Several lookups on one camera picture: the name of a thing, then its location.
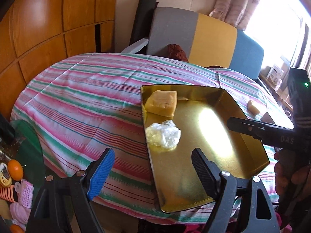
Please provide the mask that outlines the yellow sponge block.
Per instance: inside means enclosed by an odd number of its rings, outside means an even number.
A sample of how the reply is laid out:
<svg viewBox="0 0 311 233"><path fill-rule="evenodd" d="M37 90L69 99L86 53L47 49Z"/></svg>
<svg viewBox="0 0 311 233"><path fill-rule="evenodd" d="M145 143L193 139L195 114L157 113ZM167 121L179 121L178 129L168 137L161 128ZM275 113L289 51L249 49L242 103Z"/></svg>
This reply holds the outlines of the yellow sponge block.
<svg viewBox="0 0 311 233"><path fill-rule="evenodd" d="M173 117L177 106L177 92L157 90L147 99L144 107L149 113Z"/></svg>
<svg viewBox="0 0 311 233"><path fill-rule="evenodd" d="M260 113L260 108L256 102L253 100L249 100L247 103L248 112L251 113L253 116L256 116Z"/></svg>

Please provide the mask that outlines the gold metal tin tray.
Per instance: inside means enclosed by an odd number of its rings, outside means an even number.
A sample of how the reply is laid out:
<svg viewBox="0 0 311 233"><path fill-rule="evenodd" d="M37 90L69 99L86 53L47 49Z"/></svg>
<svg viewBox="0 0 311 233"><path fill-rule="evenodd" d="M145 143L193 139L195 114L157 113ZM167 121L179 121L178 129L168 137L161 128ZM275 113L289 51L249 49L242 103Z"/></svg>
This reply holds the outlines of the gold metal tin tray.
<svg viewBox="0 0 311 233"><path fill-rule="evenodd" d="M246 118L228 91L195 85L144 85L142 104L157 90L176 91L172 121L181 131L173 149L147 146L157 210L170 214L211 203L191 162L195 148L200 148L219 169L238 178L248 179L268 166L268 156L259 140L228 129L230 117Z"/></svg>

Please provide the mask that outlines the white plastic bag ball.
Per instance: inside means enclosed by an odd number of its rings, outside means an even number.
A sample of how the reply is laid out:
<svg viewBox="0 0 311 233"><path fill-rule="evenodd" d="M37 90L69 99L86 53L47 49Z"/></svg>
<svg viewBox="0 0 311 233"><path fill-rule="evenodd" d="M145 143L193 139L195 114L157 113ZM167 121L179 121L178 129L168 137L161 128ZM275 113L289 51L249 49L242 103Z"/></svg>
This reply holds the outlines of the white plastic bag ball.
<svg viewBox="0 0 311 233"><path fill-rule="evenodd" d="M147 143L164 149L175 148L181 138L181 131L170 119L159 123L153 123L145 129Z"/></svg>

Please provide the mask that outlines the beige cardboard box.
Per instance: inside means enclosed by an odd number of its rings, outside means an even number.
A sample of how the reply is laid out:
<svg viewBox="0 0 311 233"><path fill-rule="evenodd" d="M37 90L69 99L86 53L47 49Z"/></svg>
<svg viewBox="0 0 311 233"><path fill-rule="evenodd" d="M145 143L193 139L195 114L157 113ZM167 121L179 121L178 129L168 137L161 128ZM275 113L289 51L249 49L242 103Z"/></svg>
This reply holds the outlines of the beige cardboard box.
<svg viewBox="0 0 311 233"><path fill-rule="evenodd" d="M276 124L275 116L273 113L265 112L264 115L260 119L263 123Z"/></svg>

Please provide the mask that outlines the wooden desk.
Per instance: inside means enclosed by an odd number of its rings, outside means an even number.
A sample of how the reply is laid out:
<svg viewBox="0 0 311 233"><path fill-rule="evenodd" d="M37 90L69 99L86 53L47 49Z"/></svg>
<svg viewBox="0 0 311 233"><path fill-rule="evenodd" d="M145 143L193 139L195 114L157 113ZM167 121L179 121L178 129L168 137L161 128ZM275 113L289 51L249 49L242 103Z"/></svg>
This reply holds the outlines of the wooden desk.
<svg viewBox="0 0 311 233"><path fill-rule="evenodd" d="M263 82L263 84L267 87L268 91L272 94L275 101L284 109L290 112L293 111L293 107L281 96L282 91L277 88L276 85L269 82L263 75L259 74L259 79Z"/></svg>

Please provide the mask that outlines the white appliance box on desk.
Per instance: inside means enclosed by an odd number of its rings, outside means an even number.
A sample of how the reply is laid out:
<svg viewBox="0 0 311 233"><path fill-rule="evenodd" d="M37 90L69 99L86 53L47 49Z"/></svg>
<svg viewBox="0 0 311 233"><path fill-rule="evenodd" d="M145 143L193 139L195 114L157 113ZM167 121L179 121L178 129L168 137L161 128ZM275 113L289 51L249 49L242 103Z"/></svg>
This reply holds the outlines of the white appliance box on desk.
<svg viewBox="0 0 311 233"><path fill-rule="evenodd" d="M279 84L279 81L281 80L283 73L284 71L281 68L279 68L278 66L274 66L268 72L266 79L275 86L277 86Z"/></svg>

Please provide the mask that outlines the striped pink green bedspread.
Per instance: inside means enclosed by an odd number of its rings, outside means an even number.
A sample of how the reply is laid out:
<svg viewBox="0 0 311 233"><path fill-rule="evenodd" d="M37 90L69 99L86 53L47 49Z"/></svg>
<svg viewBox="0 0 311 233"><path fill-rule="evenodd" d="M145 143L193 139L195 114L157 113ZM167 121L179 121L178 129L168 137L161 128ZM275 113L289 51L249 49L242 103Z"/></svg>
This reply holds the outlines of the striped pink green bedspread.
<svg viewBox="0 0 311 233"><path fill-rule="evenodd" d="M174 214L155 208L140 100L141 86L149 84L223 88L243 111L253 100L272 112L279 125L292 127L275 99L239 72L106 53L76 55L41 72L19 95L11 118L34 127L45 163L62 177L85 169L112 148L115 164L96 203L154 223L205 223L212 204Z"/></svg>

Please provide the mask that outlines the green glass side table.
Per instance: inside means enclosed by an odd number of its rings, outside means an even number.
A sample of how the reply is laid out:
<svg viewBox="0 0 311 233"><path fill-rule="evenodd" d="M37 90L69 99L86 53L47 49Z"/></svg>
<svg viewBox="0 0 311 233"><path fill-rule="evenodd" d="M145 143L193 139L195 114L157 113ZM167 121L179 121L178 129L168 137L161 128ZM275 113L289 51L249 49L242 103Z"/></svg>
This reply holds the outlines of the green glass side table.
<svg viewBox="0 0 311 233"><path fill-rule="evenodd" d="M24 120L14 120L10 124L19 143L15 159L24 166L23 178L33 184L36 197L45 181L45 164L39 138L33 126Z"/></svg>

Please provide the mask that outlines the orange fruit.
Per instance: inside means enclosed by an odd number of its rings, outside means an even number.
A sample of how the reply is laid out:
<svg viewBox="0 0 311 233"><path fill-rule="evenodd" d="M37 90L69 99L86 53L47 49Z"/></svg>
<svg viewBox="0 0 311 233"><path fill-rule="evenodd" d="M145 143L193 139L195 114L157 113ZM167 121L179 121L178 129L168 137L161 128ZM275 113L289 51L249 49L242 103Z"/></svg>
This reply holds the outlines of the orange fruit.
<svg viewBox="0 0 311 233"><path fill-rule="evenodd" d="M23 167L15 159L12 159L8 162L7 169L11 178L15 181L20 181L24 176Z"/></svg>

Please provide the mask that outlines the pink baby clothes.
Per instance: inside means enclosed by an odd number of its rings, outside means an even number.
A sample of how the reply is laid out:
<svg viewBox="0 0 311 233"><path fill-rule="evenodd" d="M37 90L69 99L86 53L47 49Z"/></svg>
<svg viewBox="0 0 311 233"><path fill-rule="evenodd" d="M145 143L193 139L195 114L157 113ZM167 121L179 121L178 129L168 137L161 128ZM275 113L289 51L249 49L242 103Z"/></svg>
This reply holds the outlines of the pink baby clothes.
<svg viewBox="0 0 311 233"><path fill-rule="evenodd" d="M32 209L34 186L28 180L16 182L14 190L17 193L17 202L10 205L12 218L23 225L27 225Z"/></svg>

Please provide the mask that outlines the grey yellow blue sofa chair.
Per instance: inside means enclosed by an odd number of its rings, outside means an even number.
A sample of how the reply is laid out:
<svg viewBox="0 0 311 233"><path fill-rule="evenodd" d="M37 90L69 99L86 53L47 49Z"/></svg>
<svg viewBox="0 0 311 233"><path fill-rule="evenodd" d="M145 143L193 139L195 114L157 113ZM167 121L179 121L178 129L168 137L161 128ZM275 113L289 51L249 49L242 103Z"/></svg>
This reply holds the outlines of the grey yellow blue sofa chair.
<svg viewBox="0 0 311 233"><path fill-rule="evenodd" d="M168 46L177 44L188 62L201 67L219 66L257 80L263 62L263 48L242 30L201 13L173 7L159 7L153 14L150 34L125 48L135 54L168 57Z"/></svg>

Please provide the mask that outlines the dark red cushion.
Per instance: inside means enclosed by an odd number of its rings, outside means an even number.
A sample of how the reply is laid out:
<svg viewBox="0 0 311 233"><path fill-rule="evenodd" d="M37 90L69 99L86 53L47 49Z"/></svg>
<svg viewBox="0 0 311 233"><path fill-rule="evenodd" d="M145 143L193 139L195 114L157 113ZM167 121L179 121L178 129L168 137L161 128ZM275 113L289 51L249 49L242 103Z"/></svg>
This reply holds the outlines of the dark red cushion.
<svg viewBox="0 0 311 233"><path fill-rule="evenodd" d="M182 62L189 62L186 53L178 44L168 45L168 58Z"/></svg>

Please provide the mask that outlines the pink patterned curtain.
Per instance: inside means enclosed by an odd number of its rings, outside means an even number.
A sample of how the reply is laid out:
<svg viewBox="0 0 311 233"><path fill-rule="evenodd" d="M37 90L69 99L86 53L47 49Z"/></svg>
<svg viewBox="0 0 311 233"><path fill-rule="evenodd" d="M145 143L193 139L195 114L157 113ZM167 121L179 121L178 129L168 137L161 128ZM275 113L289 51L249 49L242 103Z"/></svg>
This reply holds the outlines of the pink patterned curtain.
<svg viewBox="0 0 311 233"><path fill-rule="evenodd" d="M260 0L217 0L210 17L245 30Z"/></svg>

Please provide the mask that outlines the wooden wardrobe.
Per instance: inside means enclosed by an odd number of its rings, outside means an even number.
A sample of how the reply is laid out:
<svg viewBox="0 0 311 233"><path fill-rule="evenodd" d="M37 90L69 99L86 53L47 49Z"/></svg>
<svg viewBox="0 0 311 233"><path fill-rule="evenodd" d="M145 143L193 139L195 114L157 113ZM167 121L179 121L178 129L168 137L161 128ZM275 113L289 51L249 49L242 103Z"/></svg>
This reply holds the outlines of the wooden wardrobe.
<svg viewBox="0 0 311 233"><path fill-rule="evenodd" d="M1 115L26 85L68 57L114 50L116 0L1 0Z"/></svg>

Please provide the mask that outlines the black rolled mat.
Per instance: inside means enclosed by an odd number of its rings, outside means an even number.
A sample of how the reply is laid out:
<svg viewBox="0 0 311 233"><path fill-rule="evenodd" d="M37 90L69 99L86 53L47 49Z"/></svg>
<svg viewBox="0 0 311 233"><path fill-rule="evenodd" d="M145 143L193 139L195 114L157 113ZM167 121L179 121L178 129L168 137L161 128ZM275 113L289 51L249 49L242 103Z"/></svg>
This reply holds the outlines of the black rolled mat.
<svg viewBox="0 0 311 233"><path fill-rule="evenodd" d="M157 5L157 0L139 0L129 41L130 45L142 38L149 37L153 14Z"/></svg>

